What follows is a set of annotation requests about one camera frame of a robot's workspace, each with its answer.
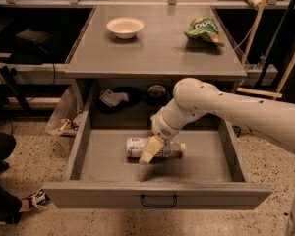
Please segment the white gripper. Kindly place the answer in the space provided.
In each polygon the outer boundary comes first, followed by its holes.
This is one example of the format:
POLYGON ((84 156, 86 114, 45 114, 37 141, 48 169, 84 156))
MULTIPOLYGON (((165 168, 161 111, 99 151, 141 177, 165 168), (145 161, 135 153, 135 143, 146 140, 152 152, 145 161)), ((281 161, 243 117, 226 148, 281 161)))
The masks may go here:
POLYGON ((180 107, 176 102, 169 102, 166 106, 163 106, 150 118, 151 129, 157 136, 152 136, 148 139, 141 154, 139 164, 148 165, 164 147, 164 140, 172 139, 187 124, 205 115, 206 113, 202 110, 188 110, 180 107))

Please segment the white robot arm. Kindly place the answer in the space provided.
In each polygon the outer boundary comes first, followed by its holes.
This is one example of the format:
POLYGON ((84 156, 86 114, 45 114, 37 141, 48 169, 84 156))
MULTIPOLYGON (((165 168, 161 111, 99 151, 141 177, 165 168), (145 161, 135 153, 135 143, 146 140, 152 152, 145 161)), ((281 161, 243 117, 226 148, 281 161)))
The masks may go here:
POLYGON ((220 91, 193 78, 180 80, 173 98, 151 117, 154 136, 140 163, 148 164, 187 124, 214 114, 295 154, 295 104, 220 91))

